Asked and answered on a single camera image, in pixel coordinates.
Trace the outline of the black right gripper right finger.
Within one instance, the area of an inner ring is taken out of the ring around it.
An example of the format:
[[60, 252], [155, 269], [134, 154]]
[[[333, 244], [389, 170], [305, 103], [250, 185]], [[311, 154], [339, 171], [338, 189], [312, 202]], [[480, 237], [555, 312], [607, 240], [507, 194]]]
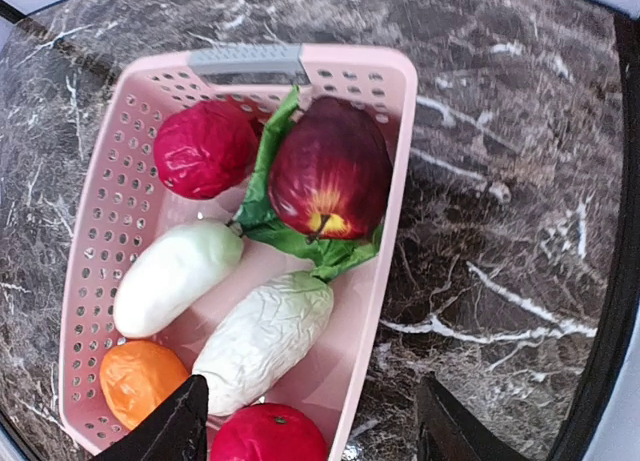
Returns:
[[527, 461], [487, 429], [433, 373], [416, 393], [417, 459]]

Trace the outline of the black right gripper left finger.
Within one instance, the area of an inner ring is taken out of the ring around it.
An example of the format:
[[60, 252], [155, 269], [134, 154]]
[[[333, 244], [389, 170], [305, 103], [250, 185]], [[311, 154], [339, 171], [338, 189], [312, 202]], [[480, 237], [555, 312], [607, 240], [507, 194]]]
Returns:
[[138, 427], [93, 457], [102, 461], [205, 461], [209, 389], [190, 376]]

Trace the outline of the red round fruit toy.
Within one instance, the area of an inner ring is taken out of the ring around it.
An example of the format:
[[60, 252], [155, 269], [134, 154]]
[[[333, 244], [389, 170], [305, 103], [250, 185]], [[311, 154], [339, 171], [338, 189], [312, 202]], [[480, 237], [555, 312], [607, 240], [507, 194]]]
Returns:
[[162, 184], [192, 200], [213, 199], [253, 170], [259, 123], [236, 106], [202, 101], [167, 118], [153, 144]]

